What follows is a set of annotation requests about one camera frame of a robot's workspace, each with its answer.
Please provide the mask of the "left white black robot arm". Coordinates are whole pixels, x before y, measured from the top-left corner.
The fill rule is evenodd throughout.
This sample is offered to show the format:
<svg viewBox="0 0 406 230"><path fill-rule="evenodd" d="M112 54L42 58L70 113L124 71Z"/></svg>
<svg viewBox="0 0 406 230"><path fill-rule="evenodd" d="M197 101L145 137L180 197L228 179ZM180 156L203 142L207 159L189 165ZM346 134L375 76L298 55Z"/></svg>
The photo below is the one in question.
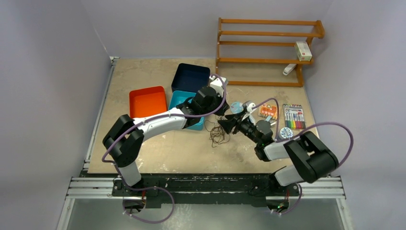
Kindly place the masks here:
<svg viewBox="0 0 406 230"><path fill-rule="evenodd" d="M121 175L124 190L131 196L142 192L143 183L136 159L144 141L173 130L181 130L200 122L203 117L222 114L227 110L225 87L202 87L193 98L169 111L155 116L131 119L120 116L102 143L115 168Z"/></svg>

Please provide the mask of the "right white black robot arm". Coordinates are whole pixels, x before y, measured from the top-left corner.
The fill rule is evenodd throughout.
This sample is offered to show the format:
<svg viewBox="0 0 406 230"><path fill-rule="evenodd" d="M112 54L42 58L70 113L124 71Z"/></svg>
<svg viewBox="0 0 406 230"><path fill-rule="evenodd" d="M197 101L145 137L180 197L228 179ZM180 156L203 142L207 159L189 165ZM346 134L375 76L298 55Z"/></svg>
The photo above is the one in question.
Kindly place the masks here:
<svg viewBox="0 0 406 230"><path fill-rule="evenodd" d="M266 120L252 123L239 113L226 115L218 123L226 133L240 132L252 140L256 144L255 154L261 161L291 160L291 165L277 170L269 181L269 189L275 195L286 191L288 185L313 183L338 168L335 154L311 131L297 139L277 142L273 138L271 124Z"/></svg>

